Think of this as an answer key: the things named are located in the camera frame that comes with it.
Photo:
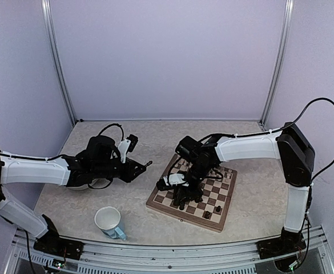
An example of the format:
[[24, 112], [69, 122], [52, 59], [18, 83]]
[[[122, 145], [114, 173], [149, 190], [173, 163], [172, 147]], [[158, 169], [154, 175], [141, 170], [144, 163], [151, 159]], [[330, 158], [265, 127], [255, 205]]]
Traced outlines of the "dark rook piece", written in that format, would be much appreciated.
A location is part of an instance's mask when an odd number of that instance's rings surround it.
[[204, 217], [205, 219], [210, 219], [210, 218], [211, 218], [211, 212], [209, 212], [209, 211], [205, 211], [203, 217]]

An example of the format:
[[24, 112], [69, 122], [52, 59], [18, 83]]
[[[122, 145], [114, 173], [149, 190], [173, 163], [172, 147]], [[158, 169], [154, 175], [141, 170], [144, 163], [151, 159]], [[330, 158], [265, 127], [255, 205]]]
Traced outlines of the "dark bishop piece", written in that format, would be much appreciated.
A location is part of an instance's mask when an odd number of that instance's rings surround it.
[[145, 164], [145, 167], [148, 167], [148, 166], [150, 166], [152, 164], [152, 161], [150, 160], [149, 162], [147, 162], [146, 164]]

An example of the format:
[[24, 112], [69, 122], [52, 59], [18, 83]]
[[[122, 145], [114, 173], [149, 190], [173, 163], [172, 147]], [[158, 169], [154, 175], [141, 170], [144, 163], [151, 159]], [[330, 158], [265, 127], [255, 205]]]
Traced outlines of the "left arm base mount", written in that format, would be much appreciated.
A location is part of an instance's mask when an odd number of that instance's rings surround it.
[[37, 251], [73, 260], [80, 259], [83, 247], [84, 244], [81, 241], [52, 235], [44, 235], [34, 243], [34, 249]]

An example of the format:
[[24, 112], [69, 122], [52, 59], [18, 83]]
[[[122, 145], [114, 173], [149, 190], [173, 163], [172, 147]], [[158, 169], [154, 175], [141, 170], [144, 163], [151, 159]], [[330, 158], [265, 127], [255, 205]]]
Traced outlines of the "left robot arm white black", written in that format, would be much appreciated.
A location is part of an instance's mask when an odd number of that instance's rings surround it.
[[32, 234], [53, 254], [60, 253], [64, 242], [51, 219], [36, 215], [5, 189], [12, 183], [53, 184], [67, 188], [92, 187], [96, 179], [112, 182], [115, 178], [132, 182], [151, 162], [141, 164], [127, 157], [138, 142], [130, 135], [119, 144], [108, 136], [89, 139], [85, 150], [75, 156], [31, 158], [0, 150], [0, 216]]

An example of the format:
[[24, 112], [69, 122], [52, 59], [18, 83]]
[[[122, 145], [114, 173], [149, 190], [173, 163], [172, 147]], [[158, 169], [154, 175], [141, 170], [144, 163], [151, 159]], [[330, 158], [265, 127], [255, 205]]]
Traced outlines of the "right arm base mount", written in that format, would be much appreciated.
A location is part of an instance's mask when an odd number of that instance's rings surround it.
[[297, 252], [307, 247], [301, 233], [294, 236], [281, 235], [276, 238], [261, 240], [256, 243], [261, 260]]

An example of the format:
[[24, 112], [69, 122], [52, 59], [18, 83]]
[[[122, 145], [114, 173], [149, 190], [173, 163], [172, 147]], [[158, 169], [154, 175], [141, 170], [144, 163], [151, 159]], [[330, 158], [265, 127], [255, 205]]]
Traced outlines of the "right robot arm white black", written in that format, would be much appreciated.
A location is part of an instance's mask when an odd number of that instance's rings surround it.
[[315, 150], [297, 125], [245, 135], [210, 134], [201, 140], [184, 137], [175, 152], [190, 164], [182, 174], [168, 172], [165, 184], [179, 195], [177, 204], [202, 196], [199, 184], [222, 163], [240, 160], [274, 160], [288, 184], [284, 225], [276, 249], [288, 253], [302, 239], [305, 217], [310, 208]]

